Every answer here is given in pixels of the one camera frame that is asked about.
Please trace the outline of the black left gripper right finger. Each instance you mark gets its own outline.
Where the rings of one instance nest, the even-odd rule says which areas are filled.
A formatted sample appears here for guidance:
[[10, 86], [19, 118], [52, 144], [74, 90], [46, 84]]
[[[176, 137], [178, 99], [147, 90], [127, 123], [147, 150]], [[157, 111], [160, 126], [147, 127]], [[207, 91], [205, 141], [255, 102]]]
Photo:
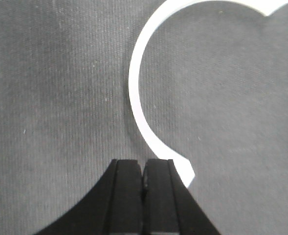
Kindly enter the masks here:
[[143, 173], [145, 235], [218, 235], [172, 160], [150, 159]]

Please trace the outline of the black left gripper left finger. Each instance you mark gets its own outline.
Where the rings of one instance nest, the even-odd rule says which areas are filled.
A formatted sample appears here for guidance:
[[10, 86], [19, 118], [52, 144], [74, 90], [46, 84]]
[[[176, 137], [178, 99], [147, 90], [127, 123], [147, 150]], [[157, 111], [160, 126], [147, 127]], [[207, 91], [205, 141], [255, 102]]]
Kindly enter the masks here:
[[112, 160], [96, 185], [40, 235], [139, 235], [141, 169], [136, 160]]

